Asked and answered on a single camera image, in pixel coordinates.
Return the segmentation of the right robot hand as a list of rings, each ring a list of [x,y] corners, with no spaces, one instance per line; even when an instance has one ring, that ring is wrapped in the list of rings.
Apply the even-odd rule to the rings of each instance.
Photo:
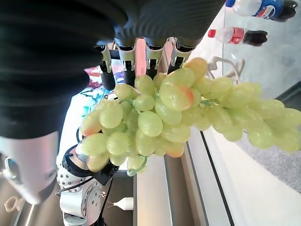
[[[3,0],[0,3],[0,152],[9,183],[31,204],[45,201],[71,98],[89,83],[96,46],[175,37],[195,47],[222,0]]]

